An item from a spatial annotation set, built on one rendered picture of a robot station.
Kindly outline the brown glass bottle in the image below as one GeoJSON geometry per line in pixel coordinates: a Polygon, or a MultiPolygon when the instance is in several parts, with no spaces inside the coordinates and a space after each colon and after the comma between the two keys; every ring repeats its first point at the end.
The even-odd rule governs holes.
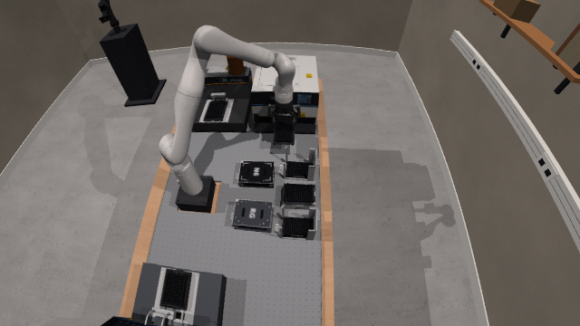
{"type": "Polygon", "coordinates": [[[243,60],[240,60],[238,58],[233,58],[231,56],[227,56],[227,64],[228,64],[228,69],[229,69],[229,73],[231,75],[240,75],[244,72],[244,63],[243,60]]]}

